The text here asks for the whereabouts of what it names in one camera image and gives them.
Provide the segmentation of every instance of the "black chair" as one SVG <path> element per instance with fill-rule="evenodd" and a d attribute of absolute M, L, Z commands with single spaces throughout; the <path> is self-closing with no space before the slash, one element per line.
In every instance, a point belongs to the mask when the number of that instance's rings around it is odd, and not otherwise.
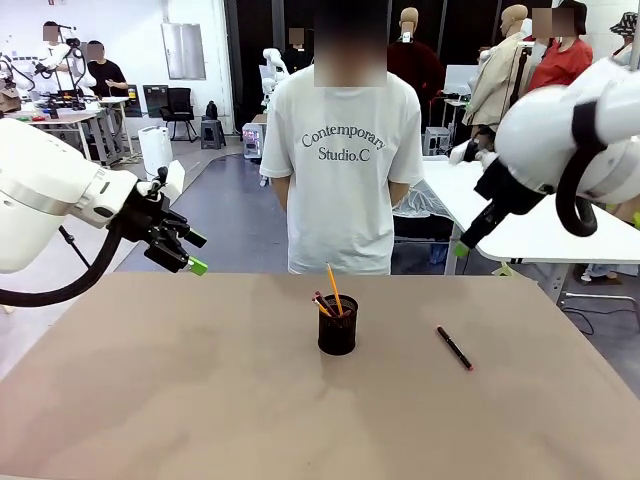
<path fill-rule="evenodd" d="M 173 136 L 171 141 L 176 138 L 176 126 L 178 122 L 184 122 L 187 126 L 187 135 L 191 143 L 198 139 L 198 133 L 193 128 L 191 120 L 195 120 L 193 115 L 193 105 L 191 105 L 191 89 L 190 88 L 169 88 L 167 89 L 167 105 L 160 108 L 160 115 L 169 126 L 169 122 L 173 122 Z"/>

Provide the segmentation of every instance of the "green tape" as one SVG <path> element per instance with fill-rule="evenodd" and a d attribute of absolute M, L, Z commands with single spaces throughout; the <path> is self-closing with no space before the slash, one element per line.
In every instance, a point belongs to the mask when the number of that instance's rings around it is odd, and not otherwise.
<path fill-rule="evenodd" d="M 207 273 L 208 269 L 209 266 L 206 263 L 201 262 L 197 258 L 189 257 L 189 270 L 191 270 L 191 273 L 195 273 L 196 275 L 201 277 L 202 275 Z"/>
<path fill-rule="evenodd" d="M 454 253 L 456 254 L 456 257 L 466 257 L 467 255 L 469 255 L 470 251 L 471 250 L 469 250 L 469 247 L 467 247 L 464 243 L 458 243 L 458 245 L 456 245 Z"/>

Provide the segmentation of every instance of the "black t-shirt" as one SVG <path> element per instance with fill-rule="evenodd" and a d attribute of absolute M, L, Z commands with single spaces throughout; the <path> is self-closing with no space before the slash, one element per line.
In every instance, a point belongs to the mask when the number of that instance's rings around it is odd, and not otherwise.
<path fill-rule="evenodd" d="M 106 81 L 126 82 L 120 67 L 107 60 L 102 65 L 98 62 L 89 62 L 89 73 L 96 79 L 96 86 L 91 87 L 93 93 L 100 97 L 128 97 L 129 91 L 122 88 L 108 87 Z"/>

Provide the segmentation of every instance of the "black pen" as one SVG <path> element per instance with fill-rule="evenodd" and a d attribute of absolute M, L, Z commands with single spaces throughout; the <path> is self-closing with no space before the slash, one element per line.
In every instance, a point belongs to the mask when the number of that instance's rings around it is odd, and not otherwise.
<path fill-rule="evenodd" d="M 460 350 L 458 348 L 458 346 L 455 344 L 455 342 L 453 340 L 451 340 L 451 337 L 449 336 L 449 334 L 447 332 L 445 332 L 444 328 L 442 328 L 442 326 L 440 326 L 440 325 L 438 325 L 438 329 L 437 330 L 438 330 L 438 333 L 440 334 L 440 336 L 442 337 L 442 339 L 445 342 L 447 342 L 447 345 L 449 345 L 449 348 L 451 348 L 451 350 L 453 350 L 453 352 L 458 356 L 458 358 L 464 364 L 464 366 L 467 368 L 467 370 L 472 372 L 473 371 L 473 365 L 471 365 L 471 362 L 469 361 L 469 359 L 464 356 L 464 353 L 462 353 L 462 350 Z"/>

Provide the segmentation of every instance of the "pen holder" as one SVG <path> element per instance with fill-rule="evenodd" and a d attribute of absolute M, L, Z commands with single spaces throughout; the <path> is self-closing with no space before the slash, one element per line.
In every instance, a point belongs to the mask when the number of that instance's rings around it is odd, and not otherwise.
<path fill-rule="evenodd" d="M 334 295 L 324 297 L 325 301 L 337 312 L 337 302 Z M 347 317 L 328 317 L 320 314 L 318 347 L 329 355 L 346 355 L 356 347 L 356 320 L 358 319 L 358 302 L 346 295 L 340 295 L 342 310 L 351 310 Z"/>

